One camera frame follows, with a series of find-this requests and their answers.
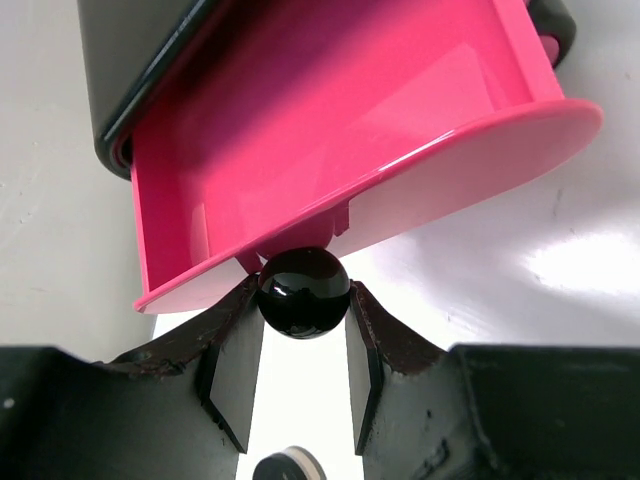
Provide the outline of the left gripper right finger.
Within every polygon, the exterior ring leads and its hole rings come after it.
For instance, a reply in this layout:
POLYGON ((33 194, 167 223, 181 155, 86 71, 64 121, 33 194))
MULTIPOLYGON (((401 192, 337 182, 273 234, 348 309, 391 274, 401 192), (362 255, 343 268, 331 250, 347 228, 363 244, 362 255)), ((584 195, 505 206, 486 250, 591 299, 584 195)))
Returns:
POLYGON ((450 352, 389 313, 360 281, 351 283, 345 331, 354 448, 362 455, 382 399, 384 368, 417 375, 450 352))

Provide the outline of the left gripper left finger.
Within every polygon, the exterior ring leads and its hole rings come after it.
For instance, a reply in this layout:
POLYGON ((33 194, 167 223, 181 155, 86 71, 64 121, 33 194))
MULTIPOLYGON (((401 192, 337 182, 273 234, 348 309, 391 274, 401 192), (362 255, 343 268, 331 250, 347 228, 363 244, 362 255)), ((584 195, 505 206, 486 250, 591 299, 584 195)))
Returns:
POLYGON ((264 332, 257 292, 258 276, 253 274, 210 308, 120 354, 107 367, 132 377, 161 378, 185 374, 193 366, 201 407, 245 454, 264 332))

